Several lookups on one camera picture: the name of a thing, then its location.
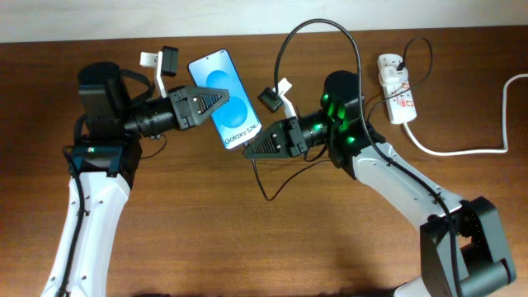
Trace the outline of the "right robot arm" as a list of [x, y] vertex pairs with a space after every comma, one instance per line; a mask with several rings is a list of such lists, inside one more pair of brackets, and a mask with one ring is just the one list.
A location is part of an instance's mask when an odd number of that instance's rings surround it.
[[487, 296], [510, 285], [516, 268], [496, 207], [465, 200], [403, 160], [365, 123], [359, 77], [329, 74], [321, 108], [270, 125], [243, 151], [248, 159], [295, 158], [322, 145], [337, 168], [372, 188], [419, 232], [421, 274], [380, 296]]

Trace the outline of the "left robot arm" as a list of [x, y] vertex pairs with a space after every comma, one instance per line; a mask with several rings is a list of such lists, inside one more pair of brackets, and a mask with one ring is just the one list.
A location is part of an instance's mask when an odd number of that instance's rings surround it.
[[153, 98], [142, 74], [112, 62], [78, 73], [84, 113], [73, 145], [66, 220], [44, 296], [103, 296], [120, 215], [142, 158], [142, 138], [201, 125], [229, 100], [225, 89], [180, 86]]

